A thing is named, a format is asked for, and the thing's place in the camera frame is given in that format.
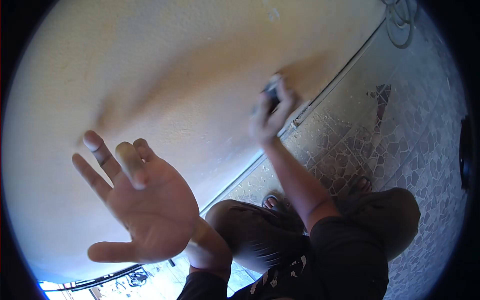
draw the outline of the dusty floor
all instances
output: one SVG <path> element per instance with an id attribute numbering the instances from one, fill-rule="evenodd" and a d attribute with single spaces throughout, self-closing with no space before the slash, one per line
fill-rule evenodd
<path id="1" fill-rule="evenodd" d="M 359 174 L 372 178 L 374 191 L 398 186 L 415 195 L 421 211 L 419 233 L 389 262 L 385 299 L 422 299 L 453 250 L 466 200 L 458 169 L 465 114 L 452 58 L 423 15 L 406 50 L 395 48 L 382 26 L 347 75 L 284 141 L 335 197 L 345 194 Z M 266 160 L 226 198 L 260 204 L 271 191 L 282 188 Z M 176 267 L 167 262 L 145 266 L 150 278 L 129 292 L 130 299 L 153 294 L 175 299 L 188 262 L 184 257 L 174 261 Z M 228 295 L 259 276 L 233 264 Z M 107 289 L 108 299 L 126 299 Z"/>

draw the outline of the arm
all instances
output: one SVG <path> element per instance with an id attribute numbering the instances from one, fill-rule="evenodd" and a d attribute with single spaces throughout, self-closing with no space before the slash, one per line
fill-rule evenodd
<path id="1" fill-rule="evenodd" d="M 340 215 L 326 188 L 296 160 L 278 137 L 262 147 L 309 233 L 318 220 Z"/>
<path id="2" fill-rule="evenodd" d="M 207 271 L 228 282 L 232 252 L 218 232 L 201 217 L 198 218 L 198 225 L 193 237 L 185 248 L 190 262 L 190 274 Z"/>
<path id="3" fill-rule="evenodd" d="M 118 161 L 95 132 L 86 132 L 84 143 L 114 186 L 79 154 L 72 156 L 75 168 L 132 237 L 129 242 L 93 244 L 88 249 L 92 261 L 149 264 L 185 250 L 190 273 L 207 271 L 228 281 L 230 249 L 200 218 L 197 201 L 175 168 L 159 158 L 144 139 L 133 145 L 120 143 L 116 148 Z"/>
<path id="4" fill-rule="evenodd" d="M 250 124 L 251 136 L 270 159 L 285 194 L 310 233 L 315 223 L 327 216 L 339 216 L 328 191 L 283 146 L 277 137 L 289 115 L 299 106 L 299 97 L 280 80 L 276 92 L 280 103 L 270 114 L 271 99 L 266 93 L 258 98 L 258 108 Z"/>

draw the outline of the wall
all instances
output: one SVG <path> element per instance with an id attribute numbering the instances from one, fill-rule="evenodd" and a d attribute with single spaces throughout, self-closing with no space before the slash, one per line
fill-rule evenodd
<path id="1" fill-rule="evenodd" d="M 278 70 L 305 99 L 342 69 L 383 18 L 379 0 L 62 0 L 13 83 L 2 143 L 8 209 L 38 279 L 89 279 L 86 249 L 128 240 L 71 165 L 81 136 L 145 138 L 200 208 L 255 158 L 247 124 Z"/>

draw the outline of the person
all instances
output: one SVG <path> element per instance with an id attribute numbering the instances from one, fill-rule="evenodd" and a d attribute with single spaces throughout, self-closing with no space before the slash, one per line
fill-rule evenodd
<path id="1" fill-rule="evenodd" d="M 232 259 L 263 275 L 230 299 L 382 299 L 387 261 L 418 231 L 415 198 L 400 188 L 372 192 L 364 176 L 334 203 L 277 137 L 300 99 L 283 80 L 276 92 L 280 102 L 273 113 L 272 99 L 259 95 L 250 134 L 271 161 L 288 203 L 274 196 L 263 207 L 223 200 L 204 220 L 185 180 L 145 140 L 119 144 L 117 161 L 95 132 L 86 132 L 84 143 L 113 188 L 80 155 L 73 155 L 73 164 L 132 237 L 93 244 L 89 258 L 147 264 L 185 251 L 190 274 L 181 300 L 226 299 Z"/>

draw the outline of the sandal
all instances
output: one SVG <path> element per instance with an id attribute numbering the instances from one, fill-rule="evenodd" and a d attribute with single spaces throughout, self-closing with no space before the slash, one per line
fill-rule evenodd
<path id="1" fill-rule="evenodd" d="M 272 208 L 268 208 L 268 207 L 265 206 L 265 201 L 267 201 L 267 199 L 269 199 L 269 198 L 273 198 L 273 199 L 276 200 L 276 204 Z M 271 209 L 271 210 L 275 210 L 277 212 L 287 213 L 288 208 L 290 207 L 290 203 L 288 201 L 285 201 L 285 199 L 283 201 L 280 201 L 277 196 L 275 196 L 273 194 L 269 194 L 269 195 L 267 195 L 263 198 L 262 207 L 267 208 L 267 209 Z"/>
<path id="2" fill-rule="evenodd" d="M 362 179 L 366 179 L 367 182 L 370 182 L 370 185 L 372 185 L 372 181 L 370 180 L 370 178 L 368 178 L 368 176 L 362 175 L 353 181 L 352 187 L 350 188 L 350 191 L 348 191 L 348 195 L 352 195 L 356 192 L 361 192 L 360 188 L 358 187 L 358 183 Z"/>

